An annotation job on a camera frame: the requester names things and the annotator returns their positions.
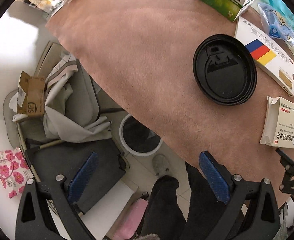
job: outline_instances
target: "trash can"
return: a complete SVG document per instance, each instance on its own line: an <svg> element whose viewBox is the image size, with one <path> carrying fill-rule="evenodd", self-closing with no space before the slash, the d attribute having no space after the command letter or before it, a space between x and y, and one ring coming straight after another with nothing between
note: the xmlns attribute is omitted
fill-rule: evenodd
<svg viewBox="0 0 294 240"><path fill-rule="evenodd" d="M119 137L127 151L142 157L154 154L163 143L159 135L138 122L131 114L126 115L122 120Z"/></svg>

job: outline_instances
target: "pink floral bag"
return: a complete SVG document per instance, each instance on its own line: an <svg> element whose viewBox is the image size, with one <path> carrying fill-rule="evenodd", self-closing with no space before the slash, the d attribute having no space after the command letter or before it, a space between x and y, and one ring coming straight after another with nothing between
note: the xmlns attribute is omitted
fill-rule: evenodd
<svg viewBox="0 0 294 240"><path fill-rule="evenodd" d="M0 152L0 179L9 198L22 194L30 178L33 174L19 148Z"/></svg>

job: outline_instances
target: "black plastic lid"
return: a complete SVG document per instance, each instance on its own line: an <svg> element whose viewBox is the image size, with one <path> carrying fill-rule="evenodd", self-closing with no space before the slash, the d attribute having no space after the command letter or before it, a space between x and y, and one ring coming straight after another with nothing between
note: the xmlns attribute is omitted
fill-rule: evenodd
<svg viewBox="0 0 294 240"><path fill-rule="evenodd" d="M220 105L246 102L257 85L257 70L249 51L225 34L210 36L198 46L193 69L200 89Z"/></svg>

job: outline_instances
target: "white cloth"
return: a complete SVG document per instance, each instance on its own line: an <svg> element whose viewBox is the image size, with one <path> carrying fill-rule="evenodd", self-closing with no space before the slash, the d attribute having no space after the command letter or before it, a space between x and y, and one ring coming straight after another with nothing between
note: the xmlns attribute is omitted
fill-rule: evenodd
<svg viewBox="0 0 294 240"><path fill-rule="evenodd" d="M56 97L73 74L74 71L67 72L52 86L48 93L45 101L45 115L43 119L46 137L74 143L111 138L111 132L109 131L111 123L106 121L106 116L100 116L99 119L92 124L81 127L67 118L63 113L52 108Z"/></svg>
<svg viewBox="0 0 294 240"><path fill-rule="evenodd" d="M13 95L13 97L9 101L9 108L12 109L14 113L17 113L17 96L18 96L18 92L15 95ZM22 120L27 117L28 117L27 114L15 114L13 116L13 122L18 122L19 120Z"/></svg>

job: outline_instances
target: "person's leg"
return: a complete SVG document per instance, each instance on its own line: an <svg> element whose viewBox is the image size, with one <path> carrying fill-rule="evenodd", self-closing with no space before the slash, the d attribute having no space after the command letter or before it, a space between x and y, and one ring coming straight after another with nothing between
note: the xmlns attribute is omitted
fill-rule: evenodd
<svg viewBox="0 0 294 240"><path fill-rule="evenodd" d="M187 223L180 240L203 240L222 216L225 205L217 201L207 180L196 168L186 163L186 170L191 198Z"/></svg>
<svg viewBox="0 0 294 240"><path fill-rule="evenodd" d="M155 173L162 177L151 191L141 235L156 234L161 240L177 240L186 224L177 204L176 189L179 182L168 175L169 163L163 155L154 157L153 167Z"/></svg>

